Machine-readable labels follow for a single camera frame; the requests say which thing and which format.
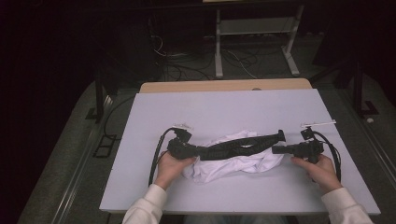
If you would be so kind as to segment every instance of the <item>white table surface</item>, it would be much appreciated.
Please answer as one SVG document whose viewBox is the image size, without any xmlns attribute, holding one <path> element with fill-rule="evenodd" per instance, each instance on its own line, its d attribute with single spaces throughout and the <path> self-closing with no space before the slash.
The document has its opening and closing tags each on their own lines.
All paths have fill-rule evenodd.
<svg viewBox="0 0 396 224">
<path fill-rule="evenodd" d="M 174 124 L 193 127 L 189 143 L 206 145 L 242 130 L 261 134 L 284 131 L 287 144 L 303 142 L 302 123 L 332 118 L 317 90 L 206 91 L 139 93 L 128 118 L 100 209 L 123 213 L 147 191 L 155 148 L 163 132 Z M 342 184 L 369 214 L 378 206 L 347 152 L 335 125 L 316 126 L 339 150 Z M 166 135 L 162 150 L 174 138 Z M 332 157 L 325 145 L 325 155 Z M 282 214 L 327 212 L 317 184 L 284 157 L 276 168 L 260 173 L 237 172 L 207 184 L 180 177 L 168 189 L 165 214 Z"/>
</svg>

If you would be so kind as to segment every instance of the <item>floor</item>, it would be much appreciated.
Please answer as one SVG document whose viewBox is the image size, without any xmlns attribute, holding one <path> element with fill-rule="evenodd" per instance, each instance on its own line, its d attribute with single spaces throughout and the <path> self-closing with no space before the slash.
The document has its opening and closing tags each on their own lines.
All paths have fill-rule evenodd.
<svg viewBox="0 0 396 224">
<path fill-rule="evenodd" d="M 195 52 L 175 49 L 161 60 L 160 81 L 213 79 L 213 45 L 208 37 L 203 48 Z M 223 79 L 292 78 L 280 47 L 283 35 L 242 35 L 223 39 Z M 298 36 L 292 50 L 301 72 L 310 78 L 325 67 L 312 64 L 322 35 Z M 363 79 L 363 99 L 371 101 L 378 115 L 360 118 L 352 108 L 352 85 L 339 90 L 332 84 L 337 71 L 313 83 L 337 123 L 337 129 L 380 210 L 372 217 L 376 223 L 396 219 L 394 166 L 396 161 L 396 108 L 387 100 L 379 85 L 370 77 Z M 110 215 L 98 209 L 119 141 L 107 158 L 93 157 L 104 133 L 121 137 L 133 96 L 138 89 L 119 90 L 106 98 L 105 116 L 101 122 L 86 119 L 95 108 L 94 84 L 87 87 L 76 103 L 53 150 L 49 162 L 26 205 L 19 223 L 121 223 L 122 215 Z M 101 155 L 107 148 L 99 148 Z M 180 217 L 165 217 L 163 223 L 174 223 Z M 328 223 L 326 215 L 297 217 L 301 224 Z"/>
</svg>

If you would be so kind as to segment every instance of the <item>white sleeve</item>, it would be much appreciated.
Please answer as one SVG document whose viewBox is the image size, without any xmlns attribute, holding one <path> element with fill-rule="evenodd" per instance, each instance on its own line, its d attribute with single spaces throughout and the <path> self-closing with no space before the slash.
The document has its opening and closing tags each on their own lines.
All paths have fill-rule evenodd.
<svg viewBox="0 0 396 224">
<path fill-rule="evenodd" d="M 165 190 L 152 184 L 149 186 L 146 195 L 134 202 L 128 209 L 122 223 L 157 224 L 163 215 L 165 202 Z"/>
<path fill-rule="evenodd" d="M 333 224 L 373 223 L 365 209 L 358 204 L 346 188 L 333 190 L 322 197 Z"/>
</svg>

